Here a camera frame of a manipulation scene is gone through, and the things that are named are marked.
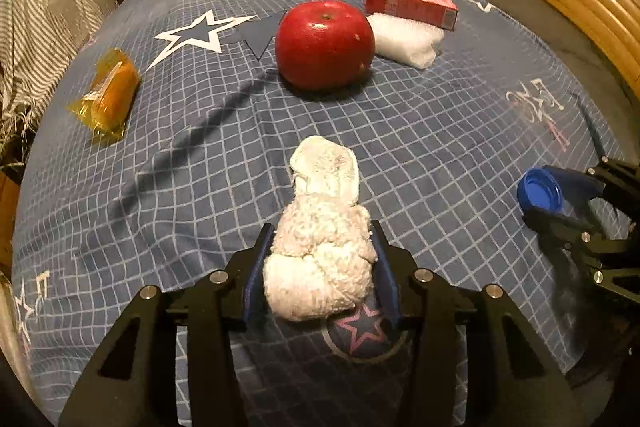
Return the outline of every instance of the blue plastic cap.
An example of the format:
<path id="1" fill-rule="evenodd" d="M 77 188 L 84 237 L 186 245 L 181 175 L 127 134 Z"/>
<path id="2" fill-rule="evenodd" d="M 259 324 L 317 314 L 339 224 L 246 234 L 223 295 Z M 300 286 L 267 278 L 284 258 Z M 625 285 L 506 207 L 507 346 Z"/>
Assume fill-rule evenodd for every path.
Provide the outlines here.
<path id="1" fill-rule="evenodd" d="M 563 201 L 560 185 L 544 169 L 529 169 L 518 183 L 518 203 L 523 212 L 532 206 L 559 212 Z"/>

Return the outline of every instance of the white towel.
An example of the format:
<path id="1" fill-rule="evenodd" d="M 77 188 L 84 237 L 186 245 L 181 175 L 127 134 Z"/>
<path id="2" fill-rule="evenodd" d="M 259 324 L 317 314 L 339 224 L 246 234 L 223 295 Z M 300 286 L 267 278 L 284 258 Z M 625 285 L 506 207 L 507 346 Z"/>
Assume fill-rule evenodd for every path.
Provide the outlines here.
<path id="1" fill-rule="evenodd" d="M 293 190 L 300 194 L 327 194 L 356 204 L 360 179 L 353 151 L 322 136 L 300 142 L 289 161 Z"/>
<path id="2" fill-rule="evenodd" d="M 351 309 L 369 293 L 377 260 L 369 213 L 355 204 L 356 157 L 312 136 L 300 143 L 289 164 L 296 196 L 280 218 L 263 268 L 271 310 L 303 321 Z"/>
<path id="3" fill-rule="evenodd" d="M 367 20 L 376 39 L 376 54 L 421 70 L 433 64 L 433 45 L 444 37 L 442 29 L 384 13 L 369 15 Z"/>

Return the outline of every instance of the white star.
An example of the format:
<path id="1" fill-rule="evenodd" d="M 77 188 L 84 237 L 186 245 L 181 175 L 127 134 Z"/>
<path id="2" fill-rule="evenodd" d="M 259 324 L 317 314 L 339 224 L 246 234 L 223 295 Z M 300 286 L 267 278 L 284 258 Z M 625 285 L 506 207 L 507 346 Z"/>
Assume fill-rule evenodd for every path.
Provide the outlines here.
<path id="1" fill-rule="evenodd" d="M 29 336 L 29 330 L 27 329 L 27 319 L 33 314 L 33 308 L 27 306 L 27 301 L 24 298 L 24 279 L 22 279 L 22 287 L 20 288 L 20 298 L 14 297 L 14 300 L 18 310 L 18 335 L 20 335 L 20 333 L 24 334 L 24 338 L 31 346 L 31 337 Z M 26 311 L 24 318 L 22 318 L 20 307 Z"/>
<path id="2" fill-rule="evenodd" d="M 222 19 L 217 21 L 215 15 L 213 15 L 213 10 L 209 10 L 205 14 L 198 17 L 194 20 L 190 25 L 183 26 L 182 28 L 176 28 L 175 30 L 169 30 L 167 32 L 162 32 L 155 36 L 156 39 L 162 39 L 165 41 L 169 41 L 169 44 L 160 52 L 158 57 L 149 65 L 146 70 L 153 68 L 158 62 L 161 62 L 169 55 L 171 55 L 174 51 L 179 50 L 181 47 L 186 46 L 187 44 L 191 44 L 192 46 L 197 46 L 199 48 L 204 48 L 206 50 L 210 50 L 216 53 L 222 53 L 222 49 L 220 48 L 220 40 L 218 39 L 218 33 L 224 30 L 228 30 L 229 28 L 233 28 L 234 26 L 238 26 L 249 19 L 253 19 L 255 15 L 250 15 L 248 17 L 227 17 L 226 19 Z M 198 26 L 204 19 L 207 20 L 207 26 L 219 25 L 216 28 L 212 29 L 209 32 L 209 40 L 204 41 L 197 38 L 188 38 L 179 42 L 177 45 L 174 44 L 180 41 L 181 36 L 175 35 L 176 33 L 189 30 L 191 28 L 195 28 Z"/>

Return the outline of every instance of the red box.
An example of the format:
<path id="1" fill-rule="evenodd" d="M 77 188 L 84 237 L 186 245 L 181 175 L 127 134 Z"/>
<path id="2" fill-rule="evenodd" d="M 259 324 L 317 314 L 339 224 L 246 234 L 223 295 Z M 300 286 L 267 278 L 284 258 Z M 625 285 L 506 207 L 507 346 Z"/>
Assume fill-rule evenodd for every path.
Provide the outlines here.
<path id="1" fill-rule="evenodd" d="M 452 30 L 458 8 L 452 0 L 367 0 L 367 13 L 386 13 Z"/>

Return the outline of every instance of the blue bedsheet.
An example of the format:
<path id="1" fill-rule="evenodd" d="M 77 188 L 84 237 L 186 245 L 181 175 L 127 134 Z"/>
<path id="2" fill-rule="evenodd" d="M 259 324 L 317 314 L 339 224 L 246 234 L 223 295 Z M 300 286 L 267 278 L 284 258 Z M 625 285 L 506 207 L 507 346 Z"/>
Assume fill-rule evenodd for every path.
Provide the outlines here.
<path id="1" fill-rule="evenodd" d="M 570 263 L 541 255 L 515 200 L 531 166 L 595 163 L 578 104 L 607 153 L 621 155 L 580 84 L 499 9 L 453 0 L 456 29 L 432 67 L 375 58 L 364 87 L 302 99 L 279 80 L 273 41 L 258 60 L 259 43 L 239 41 L 239 30 L 255 28 L 243 17 L 267 27 L 304 1 L 126 0 L 68 68 L 31 150 L 14 236 L 20 336 L 52 419 L 142 285 L 190 285 L 252 245 L 263 223 L 277 224 L 293 197 L 288 160 L 314 134 L 353 150 L 360 203 L 392 244 L 452 283 L 500 283 L 562 369 L 580 356 Z M 129 54 L 143 81 L 125 139 L 101 147 L 65 106 L 111 47 Z M 599 212 L 618 233 L 617 217 Z M 407 344 L 374 298 L 347 316 L 269 319 L 234 335 L 251 425 L 391 425 Z M 188 423 L 185 348 L 181 331 L 176 389 Z M 463 355 L 459 379 L 458 418 Z"/>

